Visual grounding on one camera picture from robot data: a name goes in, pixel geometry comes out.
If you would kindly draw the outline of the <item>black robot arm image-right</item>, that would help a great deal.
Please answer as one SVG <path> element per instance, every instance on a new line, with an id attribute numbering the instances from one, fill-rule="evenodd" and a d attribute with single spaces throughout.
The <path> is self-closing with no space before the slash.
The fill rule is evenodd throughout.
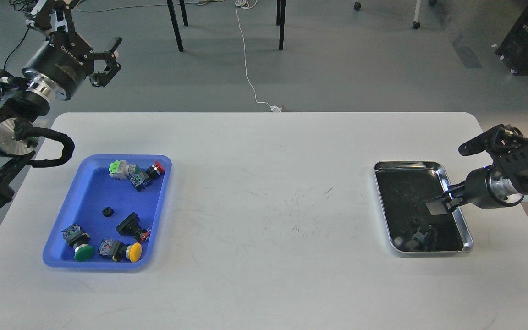
<path id="1" fill-rule="evenodd" d="M 510 125 L 497 125 L 461 144 L 461 156 L 487 152 L 492 164 L 471 171 L 461 183 L 425 202 L 432 215 L 448 215 L 461 205 L 481 209 L 513 207 L 528 196 L 528 138 Z"/>

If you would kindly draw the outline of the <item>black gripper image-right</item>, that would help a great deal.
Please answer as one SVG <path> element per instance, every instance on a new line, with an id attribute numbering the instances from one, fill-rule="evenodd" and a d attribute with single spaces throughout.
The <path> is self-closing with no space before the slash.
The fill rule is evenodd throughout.
<path id="1" fill-rule="evenodd" d="M 442 195 L 425 201 L 430 215 L 450 215 L 466 202 L 481 209 L 513 207 L 523 194 L 498 169 L 486 166 L 471 171 L 465 181 L 453 184 Z"/>

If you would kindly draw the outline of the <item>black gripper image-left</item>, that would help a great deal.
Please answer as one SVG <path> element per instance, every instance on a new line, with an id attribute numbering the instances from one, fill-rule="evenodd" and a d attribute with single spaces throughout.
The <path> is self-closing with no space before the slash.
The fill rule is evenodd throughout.
<path id="1" fill-rule="evenodd" d="M 106 87 L 121 69 L 116 50 L 123 39 L 117 36 L 109 50 L 94 52 L 75 31 L 72 9 L 78 4 L 78 0 L 38 0 L 25 12 L 25 25 L 49 37 L 22 69 L 23 76 L 46 76 L 60 87 L 61 100 L 70 100 L 88 75 L 92 86 Z M 93 73 L 94 61 L 103 61 L 104 69 Z"/>

